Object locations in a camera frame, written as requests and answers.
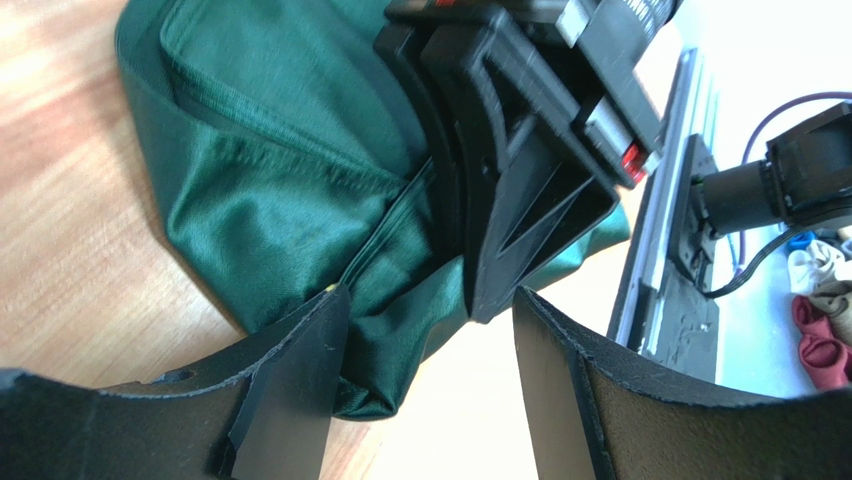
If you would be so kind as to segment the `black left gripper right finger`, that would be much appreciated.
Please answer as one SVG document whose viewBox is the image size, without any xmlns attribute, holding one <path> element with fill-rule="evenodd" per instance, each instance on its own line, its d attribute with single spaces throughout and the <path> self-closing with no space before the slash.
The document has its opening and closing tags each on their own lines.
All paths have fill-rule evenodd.
<svg viewBox="0 0 852 480">
<path fill-rule="evenodd" d="M 515 292 L 522 396 L 541 479 L 847 479 L 851 392 L 778 399 L 648 360 Z"/>
</svg>

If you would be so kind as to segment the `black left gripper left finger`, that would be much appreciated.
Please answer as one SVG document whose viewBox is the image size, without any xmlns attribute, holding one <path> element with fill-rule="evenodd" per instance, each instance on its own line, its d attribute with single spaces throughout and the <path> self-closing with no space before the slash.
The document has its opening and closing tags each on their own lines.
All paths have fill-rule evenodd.
<svg viewBox="0 0 852 480">
<path fill-rule="evenodd" d="M 347 290 L 150 383 L 100 389 L 1 372 L 5 479 L 316 479 Z"/>
</svg>

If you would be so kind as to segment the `dark green cloth napkin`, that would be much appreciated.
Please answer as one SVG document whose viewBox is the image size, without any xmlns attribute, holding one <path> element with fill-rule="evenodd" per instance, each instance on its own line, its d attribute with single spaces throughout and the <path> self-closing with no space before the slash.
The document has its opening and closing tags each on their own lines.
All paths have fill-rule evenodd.
<svg viewBox="0 0 852 480">
<path fill-rule="evenodd" d="M 336 283 L 334 413 L 394 416 L 468 320 L 382 1 L 131 1 L 116 55 L 170 244 L 255 333 Z"/>
</svg>

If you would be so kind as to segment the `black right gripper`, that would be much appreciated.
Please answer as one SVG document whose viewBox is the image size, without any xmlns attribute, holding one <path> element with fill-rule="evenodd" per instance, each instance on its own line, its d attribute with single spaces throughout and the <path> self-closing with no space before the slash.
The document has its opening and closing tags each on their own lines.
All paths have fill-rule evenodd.
<svg viewBox="0 0 852 480">
<path fill-rule="evenodd" d="M 626 188 L 659 164 L 660 120 L 635 68 L 681 5 L 393 1 L 386 7 L 391 21 L 436 24 L 432 35 L 389 23 L 373 48 L 423 129 L 445 250 L 462 253 L 466 233 L 464 298 L 473 320 L 494 318 L 518 285 L 613 211 L 613 184 L 596 160 Z"/>
</svg>

